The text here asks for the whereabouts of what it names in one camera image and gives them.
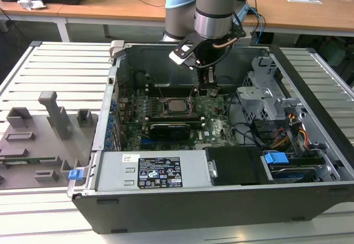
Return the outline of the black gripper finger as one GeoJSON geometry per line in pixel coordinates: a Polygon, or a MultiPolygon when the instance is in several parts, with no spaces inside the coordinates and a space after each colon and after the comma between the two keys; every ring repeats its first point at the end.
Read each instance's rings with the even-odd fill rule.
{"type": "Polygon", "coordinates": [[[199,68],[197,70],[199,88],[202,90],[212,89],[217,86],[217,77],[215,76],[215,66],[199,68]]]}

